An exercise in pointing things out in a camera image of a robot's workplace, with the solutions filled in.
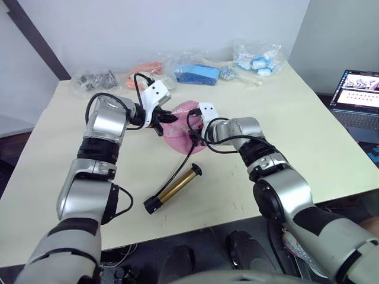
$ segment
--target gold cylinder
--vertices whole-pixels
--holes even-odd
[[[162,204],[169,201],[176,193],[178,193],[187,183],[196,177],[196,173],[190,169],[180,179],[178,179],[173,185],[158,195]]]

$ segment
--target brass tube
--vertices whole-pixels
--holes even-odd
[[[161,203],[166,203],[169,201],[175,194],[177,194],[187,183],[196,177],[196,173],[190,169],[187,171],[180,179],[178,179],[173,185],[163,191],[160,195],[158,195]]]
[[[149,214],[153,214],[164,203],[169,201],[175,194],[177,194],[187,183],[194,179],[196,176],[201,176],[200,167],[197,164],[192,164],[192,168],[182,175],[173,185],[166,188],[158,196],[153,195],[144,201],[143,205]]]

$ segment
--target floor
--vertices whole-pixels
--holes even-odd
[[[321,98],[325,104],[329,99]],[[30,133],[25,133],[0,138],[0,198],[29,136]],[[319,206],[332,209],[332,211],[345,215],[355,222],[360,222],[370,216],[362,205],[361,200],[363,199],[360,196],[353,196],[325,202]],[[304,265],[304,262],[299,259],[295,260],[292,255],[288,254],[282,245],[281,226],[270,223],[268,227],[268,221],[263,217],[249,218],[140,243],[135,252],[129,255],[119,267],[124,267],[126,270],[135,267],[139,271],[137,283],[156,283],[159,271],[173,247],[178,244],[186,244],[195,251],[195,272],[233,269],[227,253],[226,237],[234,230],[247,231],[253,238],[258,240],[273,262],[277,272],[284,271],[286,274],[294,276],[298,276],[301,273],[308,279],[320,283],[330,283],[328,280],[315,276]],[[129,247],[103,251],[101,256],[103,265],[112,265],[119,262],[128,249]],[[0,267],[0,277],[5,284],[13,283],[22,268],[23,265]],[[113,283],[115,270],[116,268],[103,267],[102,283]]]

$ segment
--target laptop keyboard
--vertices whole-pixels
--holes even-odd
[[[354,114],[351,112],[332,111],[332,114],[343,126],[379,130],[379,116]]]

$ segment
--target laptop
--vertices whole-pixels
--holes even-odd
[[[379,73],[345,70],[328,108],[356,141],[379,144]]]

